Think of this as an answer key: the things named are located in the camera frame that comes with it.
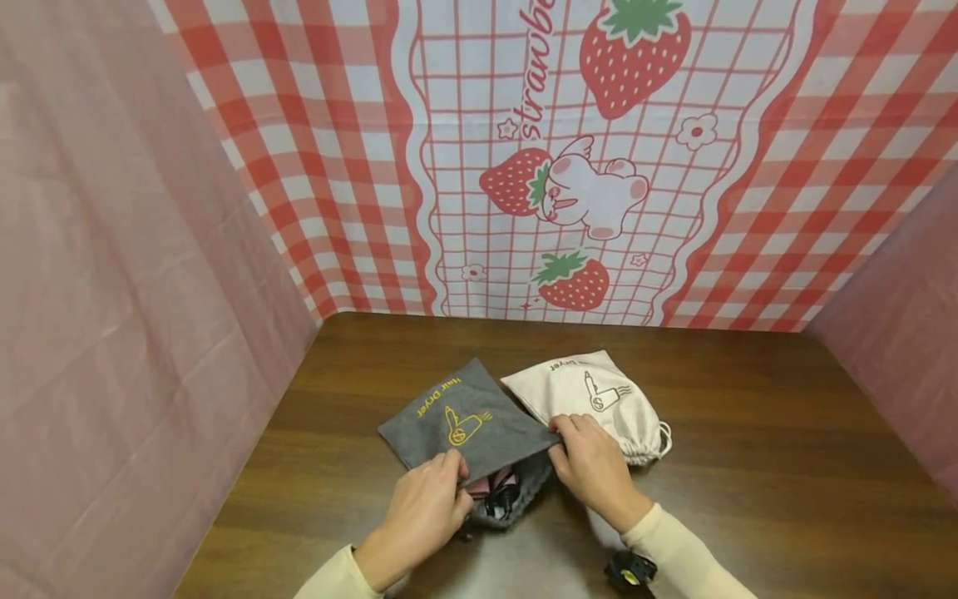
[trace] person's left hand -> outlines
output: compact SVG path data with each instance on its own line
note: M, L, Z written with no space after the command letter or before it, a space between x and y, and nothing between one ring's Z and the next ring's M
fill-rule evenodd
M472 497L456 492L459 479L467 477L466 460L451 449L399 479L382 525L354 553L375 592L389 588L459 530L472 509Z

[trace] hand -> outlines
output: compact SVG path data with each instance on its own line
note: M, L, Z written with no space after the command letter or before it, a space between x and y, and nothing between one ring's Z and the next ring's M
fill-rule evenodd
M465 490L466 460L456 449L440 453L396 483L386 518L355 550L359 571L375 592L383 592L445 545L472 509Z
M645 517L654 505L632 484L619 444L587 414L560 414L549 428L565 447L549 448L556 474L569 491L595 510L620 535Z

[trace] strawberry text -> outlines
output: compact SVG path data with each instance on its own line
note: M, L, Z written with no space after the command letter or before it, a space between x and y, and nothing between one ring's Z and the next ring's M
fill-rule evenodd
M542 139L537 125L542 120L542 102L538 101L538 94L545 91L545 82L549 78L546 58L549 57L551 47L546 36L552 34L553 26L548 11L555 5L556 0L536 0L532 14L519 11L519 18L532 28L529 30L529 54L532 59L526 65L525 83L522 86L523 100L518 108L513 108L513 113L521 119L524 139Z

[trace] green strawberry leaf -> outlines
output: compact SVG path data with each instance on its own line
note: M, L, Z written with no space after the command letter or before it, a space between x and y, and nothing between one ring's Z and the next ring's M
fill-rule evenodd
M571 278L573 274L582 269L588 258L576 251L560 256L542 254L542 260L545 262L545 267L533 277L533 283L539 283L540 286Z
M526 181L526 186L529 188L529 193L526 194L526 201L529 202L531 208L535 208L542 203L542 199L545 197L545 181L549 178L549 167L551 166L551 161L546 160L536 169L536 177Z
M623 39L628 48L640 38L657 41L663 32L674 33L674 13L682 8L673 0L611 0L609 14L599 27L609 39Z

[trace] star print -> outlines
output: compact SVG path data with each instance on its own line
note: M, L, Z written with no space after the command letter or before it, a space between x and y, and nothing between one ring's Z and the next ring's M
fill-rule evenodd
M513 139L516 130L519 129L519 125L517 125L512 118L506 119L497 125L497 127L499 127L499 139Z

